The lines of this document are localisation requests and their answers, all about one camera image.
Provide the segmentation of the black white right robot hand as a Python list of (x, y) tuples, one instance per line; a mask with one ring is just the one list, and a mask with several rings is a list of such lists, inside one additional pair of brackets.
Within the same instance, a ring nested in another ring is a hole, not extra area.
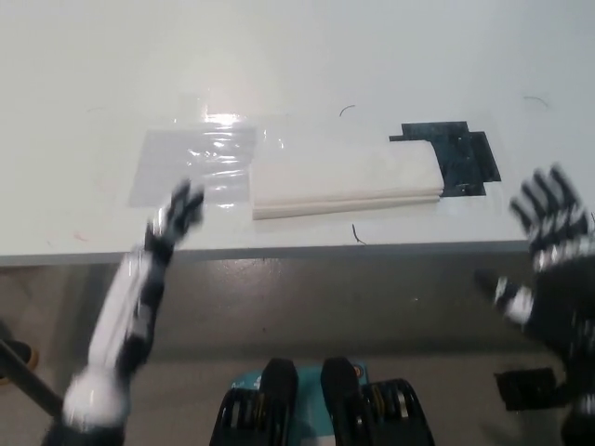
[(528, 242), (531, 286), (478, 269), (478, 289), (506, 320), (561, 361), (566, 445), (594, 442), (594, 227), (563, 169), (537, 169), (509, 203)]

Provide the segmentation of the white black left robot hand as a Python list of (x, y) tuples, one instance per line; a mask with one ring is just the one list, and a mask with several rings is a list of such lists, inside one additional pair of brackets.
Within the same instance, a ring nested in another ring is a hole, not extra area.
[(103, 302), (87, 365), (129, 380), (152, 350), (165, 274), (176, 247), (202, 221), (204, 188), (188, 179), (149, 219), (141, 243), (125, 254)]

